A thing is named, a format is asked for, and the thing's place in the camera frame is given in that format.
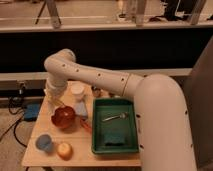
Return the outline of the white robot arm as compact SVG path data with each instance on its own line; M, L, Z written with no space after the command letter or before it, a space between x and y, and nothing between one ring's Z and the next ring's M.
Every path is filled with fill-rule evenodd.
M77 80L134 103L142 171L197 171L186 100L174 79L80 65L69 49L47 57L44 67L53 97Z

